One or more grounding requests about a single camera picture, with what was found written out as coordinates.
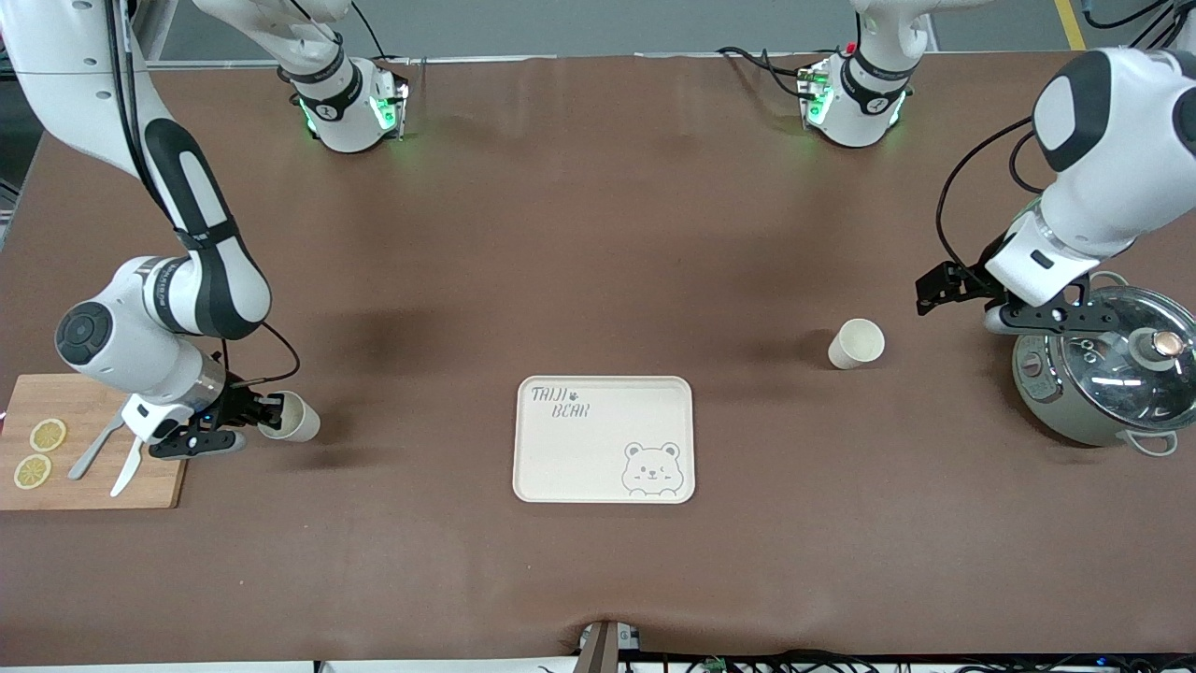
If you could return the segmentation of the grey-green cooking pot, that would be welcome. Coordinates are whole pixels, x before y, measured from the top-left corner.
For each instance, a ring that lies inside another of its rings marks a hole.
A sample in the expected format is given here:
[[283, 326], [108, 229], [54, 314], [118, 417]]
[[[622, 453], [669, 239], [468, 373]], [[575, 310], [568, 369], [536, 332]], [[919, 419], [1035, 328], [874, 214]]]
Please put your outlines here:
[[[1115, 273], [1097, 273], [1107, 285], [1128, 285]], [[1012, 379], [1029, 411], [1043, 426], [1078, 443], [1112, 447], [1125, 443], [1148, 457], [1174, 454], [1178, 432], [1145, 432], [1115, 421], [1079, 392], [1064, 371], [1060, 341], [1068, 334], [1025, 334], [1014, 341]]]

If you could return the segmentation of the table edge clamp bracket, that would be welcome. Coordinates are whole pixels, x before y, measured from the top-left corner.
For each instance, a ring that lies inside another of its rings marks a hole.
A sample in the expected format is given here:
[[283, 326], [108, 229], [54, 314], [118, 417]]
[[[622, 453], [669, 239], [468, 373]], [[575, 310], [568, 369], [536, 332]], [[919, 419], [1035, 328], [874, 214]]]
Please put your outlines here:
[[572, 673], [637, 673], [633, 657], [640, 651], [641, 632], [631, 623], [590, 623], [580, 636]]

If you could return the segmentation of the grey plastic knife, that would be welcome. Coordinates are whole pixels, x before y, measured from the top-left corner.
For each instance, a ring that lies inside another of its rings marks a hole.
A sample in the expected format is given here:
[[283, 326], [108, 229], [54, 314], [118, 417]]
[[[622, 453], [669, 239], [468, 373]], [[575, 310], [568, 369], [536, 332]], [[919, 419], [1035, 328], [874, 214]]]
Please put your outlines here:
[[87, 449], [78, 457], [77, 461], [68, 470], [67, 477], [69, 481], [80, 481], [86, 476], [99, 452], [104, 448], [104, 446], [106, 446], [106, 440], [111, 438], [121, 426], [124, 426], [122, 414], [116, 412], [111, 421], [108, 422], [97, 438], [94, 438], [93, 443], [90, 443]]

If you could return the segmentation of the aluminium frame profile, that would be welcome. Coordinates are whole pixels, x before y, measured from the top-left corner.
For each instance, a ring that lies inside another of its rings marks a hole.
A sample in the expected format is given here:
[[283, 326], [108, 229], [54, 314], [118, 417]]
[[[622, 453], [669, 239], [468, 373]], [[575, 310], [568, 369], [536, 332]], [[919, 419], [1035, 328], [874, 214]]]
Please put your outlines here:
[[276, 65], [248, 36], [202, 12], [193, 0], [129, 0], [147, 63], [159, 69], [255, 68]]

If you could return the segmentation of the cream tray with bear print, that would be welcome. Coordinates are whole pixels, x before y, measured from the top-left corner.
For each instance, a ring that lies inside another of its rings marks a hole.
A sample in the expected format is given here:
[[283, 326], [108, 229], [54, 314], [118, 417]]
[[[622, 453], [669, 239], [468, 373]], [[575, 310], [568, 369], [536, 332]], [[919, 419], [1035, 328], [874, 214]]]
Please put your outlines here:
[[688, 502], [696, 490], [691, 384], [676, 377], [523, 380], [512, 487], [527, 503]]

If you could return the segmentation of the yellow floor tape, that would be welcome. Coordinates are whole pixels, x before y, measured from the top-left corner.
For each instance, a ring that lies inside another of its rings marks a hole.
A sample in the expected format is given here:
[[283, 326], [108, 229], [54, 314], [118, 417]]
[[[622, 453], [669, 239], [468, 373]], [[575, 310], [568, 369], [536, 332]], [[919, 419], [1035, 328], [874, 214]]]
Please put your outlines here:
[[1056, 13], [1058, 13], [1058, 22], [1064, 33], [1064, 42], [1068, 44], [1068, 50], [1088, 50], [1088, 43], [1084, 38], [1074, 0], [1052, 0], [1052, 5]]

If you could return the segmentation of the white plastic knife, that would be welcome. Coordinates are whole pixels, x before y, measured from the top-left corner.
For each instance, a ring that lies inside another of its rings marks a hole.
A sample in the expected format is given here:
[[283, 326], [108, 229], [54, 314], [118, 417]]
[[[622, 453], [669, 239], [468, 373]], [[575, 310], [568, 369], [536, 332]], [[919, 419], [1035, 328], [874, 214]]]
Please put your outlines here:
[[126, 461], [117, 475], [114, 485], [111, 487], [110, 497], [116, 498], [121, 495], [129, 484], [132, 484], [133, 477], [138, 473], [138, 469], [144, 460], [144, 440], [141, 438], [135, 438], [132, 443], [132, 448], [127, 452]]

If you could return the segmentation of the brown table mat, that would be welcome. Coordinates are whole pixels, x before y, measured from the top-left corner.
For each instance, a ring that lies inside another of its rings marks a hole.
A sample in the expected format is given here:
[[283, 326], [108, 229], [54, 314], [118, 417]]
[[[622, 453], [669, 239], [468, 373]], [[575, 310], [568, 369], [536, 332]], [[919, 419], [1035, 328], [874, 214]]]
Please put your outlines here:
[[[932, 55], [869, 149], [721, 57], [426, 65], [405, 139], [313, 141], [270, 69], [155, 72], [303, 356], [310, 443], [171, 510], [0, 512], [0, 666], [1196, 651], [1196, 446], [1064, 446], [982, 302], [916, 314], [948, 170], [1067, 53]], [[874, 362], [826, 350], [881, 328]], [[691, 384], [683, 504], [527, 503], [535, 375]]]

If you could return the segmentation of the glass pot lid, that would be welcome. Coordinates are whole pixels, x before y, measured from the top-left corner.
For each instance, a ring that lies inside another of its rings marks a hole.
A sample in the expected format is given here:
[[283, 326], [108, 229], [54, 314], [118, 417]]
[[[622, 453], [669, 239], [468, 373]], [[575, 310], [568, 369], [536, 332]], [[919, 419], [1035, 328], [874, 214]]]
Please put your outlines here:
[[1098, 287], [1093, 296], [1118, 324], [1060, 341], [1079, 392], [1106, 416], [1145, 432], [1196, 424], [1196, 316], [1131, 285]]

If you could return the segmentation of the wooden cutting board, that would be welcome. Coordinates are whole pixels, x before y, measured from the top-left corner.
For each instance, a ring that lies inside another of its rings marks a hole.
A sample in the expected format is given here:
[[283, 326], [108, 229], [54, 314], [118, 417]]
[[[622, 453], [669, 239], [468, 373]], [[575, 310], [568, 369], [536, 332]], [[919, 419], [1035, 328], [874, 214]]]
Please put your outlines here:
[[[100, 510], [100, 508], [173, 508], [185, 475], [184, 463], [153, 459], [146, 451], [132, 481], [111, 495], [135, 438], [121, 426], [106, 438], [87, 472], [78, 481], [69, 470], [106, 429], [126, 400], [114, 388], [78, 374], [17, 378], [0, 432], [0, 510]], [[47, 452], [47, 481], [22, 489], [14, 481], [19, 464], [33, 455], [30, 435], [39, 422], [65, 423], [65, 442]]]

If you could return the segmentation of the white plastic cup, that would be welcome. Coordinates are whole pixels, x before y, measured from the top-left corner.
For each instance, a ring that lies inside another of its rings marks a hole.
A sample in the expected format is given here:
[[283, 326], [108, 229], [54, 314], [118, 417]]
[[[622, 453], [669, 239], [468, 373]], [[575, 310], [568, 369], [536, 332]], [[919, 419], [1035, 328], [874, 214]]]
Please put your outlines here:
[[256, 427], [264, 438], [303, 443], [321, 432], [321, 414], [295, 392], [277, 391], [261, 397], [260, 402], [266, 410], [266, 420], [257, 422]]
[[834, 334], [826, 356], [836, 369], [850, 371], [868, 365], [881, 356], [886, 338], [874, 322], [855, 318], [848, 320]]

